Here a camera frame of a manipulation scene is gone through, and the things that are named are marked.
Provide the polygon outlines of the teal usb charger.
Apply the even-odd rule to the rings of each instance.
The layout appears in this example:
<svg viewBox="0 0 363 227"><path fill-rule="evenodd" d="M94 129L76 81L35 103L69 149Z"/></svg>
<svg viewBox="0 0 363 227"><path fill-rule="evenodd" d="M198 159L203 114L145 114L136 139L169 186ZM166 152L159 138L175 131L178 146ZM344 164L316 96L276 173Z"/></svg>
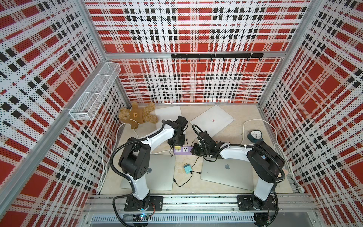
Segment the teal usb charger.
<svg viewBox="0 0 363 227"><path fill-rule="evenodd" d="M192 167L190 164L186 164L184 167L183 167L184 171L186 174L192 174Z"/></svg>

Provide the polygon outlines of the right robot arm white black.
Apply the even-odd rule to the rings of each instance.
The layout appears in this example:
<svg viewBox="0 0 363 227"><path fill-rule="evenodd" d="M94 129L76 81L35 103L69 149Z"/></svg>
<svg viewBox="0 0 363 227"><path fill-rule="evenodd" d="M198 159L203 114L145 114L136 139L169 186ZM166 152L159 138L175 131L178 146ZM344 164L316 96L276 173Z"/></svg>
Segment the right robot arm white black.
<svg viewBox="0 0 363 227"><path fill-rule="evenodd" d="M259 179L251 194L251 206L262 210L275 192L277 184L285 180L283 166L285 161L268 144L258 141L252 145L231 144L214 141L207 131L193 124L198 144L194 144L192 154L199 157L209 157L210 161L218 159L235 159L249 162Z"/></svg>

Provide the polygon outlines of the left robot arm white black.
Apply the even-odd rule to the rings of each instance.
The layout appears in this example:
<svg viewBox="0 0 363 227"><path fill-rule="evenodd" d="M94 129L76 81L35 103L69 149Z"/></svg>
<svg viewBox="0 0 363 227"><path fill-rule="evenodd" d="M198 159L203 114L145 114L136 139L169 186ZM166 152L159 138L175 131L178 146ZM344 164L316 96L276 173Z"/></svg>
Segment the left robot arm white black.
<svg viewBox="0 0 363 227"><path fill-rule="evenodd" d="M132 189L130 197L137 210L145 211L151 204L150 190L145 177L151 151L165 141L171 148L176 145L183 146L184 132L188 125L187 119L183 116L178 116L176 121L163 120L162 126L156 131L138 139L129 138L111 154L110 168L128 181Z"/></svg>

